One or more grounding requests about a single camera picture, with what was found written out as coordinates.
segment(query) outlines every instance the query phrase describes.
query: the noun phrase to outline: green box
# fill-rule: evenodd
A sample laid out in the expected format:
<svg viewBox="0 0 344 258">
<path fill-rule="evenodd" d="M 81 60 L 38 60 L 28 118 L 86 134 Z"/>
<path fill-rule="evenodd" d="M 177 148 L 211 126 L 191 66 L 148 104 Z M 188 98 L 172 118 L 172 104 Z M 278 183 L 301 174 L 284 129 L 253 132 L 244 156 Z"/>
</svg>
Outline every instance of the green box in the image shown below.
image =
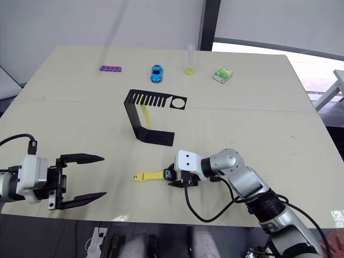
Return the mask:
<svg viewBox="0 0 344 258">
<path fill-rule="evenodd" d="M 214 73 L 213 78 L 220 83 L 225 83 L 232 76 L 232 74 L 233 70 L 222 67 L 220 70 Z"/>
</svg>

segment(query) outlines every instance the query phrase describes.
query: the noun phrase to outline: white wall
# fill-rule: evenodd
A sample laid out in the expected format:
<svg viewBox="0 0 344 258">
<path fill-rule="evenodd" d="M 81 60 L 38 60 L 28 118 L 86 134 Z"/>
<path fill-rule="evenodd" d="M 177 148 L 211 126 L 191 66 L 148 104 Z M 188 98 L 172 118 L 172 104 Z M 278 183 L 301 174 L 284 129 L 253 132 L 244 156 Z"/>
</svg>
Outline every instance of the white wall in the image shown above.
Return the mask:
<svg viewBox="0 0 344 258">
<path fill-rule="evenodd" d="M 215 37 L 344 56 L 344 1 L 222 0 Z"/>
<path fill-rule="evenodd" d="M 186 49 L 198 44 L 202 6 L 203 0 L 0 0 L 0 65 L 23 83 L 56 45 Z"/>
<path fill-rule="evenodd" d="M 0 100 L 16 96 L 21 87 L 0 67 Z"/>
</svg>

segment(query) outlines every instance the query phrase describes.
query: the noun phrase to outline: window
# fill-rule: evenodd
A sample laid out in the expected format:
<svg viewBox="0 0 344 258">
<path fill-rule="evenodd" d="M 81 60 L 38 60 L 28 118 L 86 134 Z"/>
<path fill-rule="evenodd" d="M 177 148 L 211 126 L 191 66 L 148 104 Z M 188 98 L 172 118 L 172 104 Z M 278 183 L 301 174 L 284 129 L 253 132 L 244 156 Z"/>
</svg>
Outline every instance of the window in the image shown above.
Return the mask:
<svg viewBox="0 0 344 258">
<path fill-rule="evenodd" d="M 343 61 L 268 48 L 214 42 L 212 51 L 286 55 L 312 101 L 320 98 L 337 80 L 333 70 L 344 70 Z M 331 101 L 338 102 L 342 98 L 343 92 L 340 92 Z"/>
</svg>

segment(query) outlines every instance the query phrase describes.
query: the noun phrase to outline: yellow watch strap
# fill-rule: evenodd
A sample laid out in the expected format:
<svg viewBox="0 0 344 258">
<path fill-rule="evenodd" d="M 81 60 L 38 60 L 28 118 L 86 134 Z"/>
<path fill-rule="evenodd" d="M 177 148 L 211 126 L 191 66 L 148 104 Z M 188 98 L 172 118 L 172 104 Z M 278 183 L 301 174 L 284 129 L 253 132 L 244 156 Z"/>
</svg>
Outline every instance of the yellow watch strap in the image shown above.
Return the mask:
<svg viewBox="0 0 344 258">
<path fill-rule="evenodd" d="M 148 110 L 147 110 L 145 105 L 140 105 L 140 107 L 142 109 L 142 113 L 145 116 L 147 127 L 148 127 L 148 129 L 151 129 L 151 119 L 149 118 Z"/>
<path fill-rule="evenodd" d="M 163 179 L 163 171 L 159 172 L 145 172 L 133 175 L 133 181 L 145 181 Z"/>
</svg>

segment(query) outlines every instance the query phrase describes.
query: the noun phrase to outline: watch face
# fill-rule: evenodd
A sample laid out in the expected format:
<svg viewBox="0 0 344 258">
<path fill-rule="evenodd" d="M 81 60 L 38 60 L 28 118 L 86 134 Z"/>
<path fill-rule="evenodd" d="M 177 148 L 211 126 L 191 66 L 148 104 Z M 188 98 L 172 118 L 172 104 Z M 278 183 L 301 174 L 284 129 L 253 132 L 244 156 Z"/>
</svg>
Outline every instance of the watch face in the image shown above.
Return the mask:
<svg viewBox="0 0 344 258">
<path fill-rule="evenodd" d="M 172 169 L 165 169 L 163 171 L 163 177 L 166 180 L 170 180 L 170 181 L 176 180 L 177 179 L 177 172 L 172 170 Z"/>
</svg>

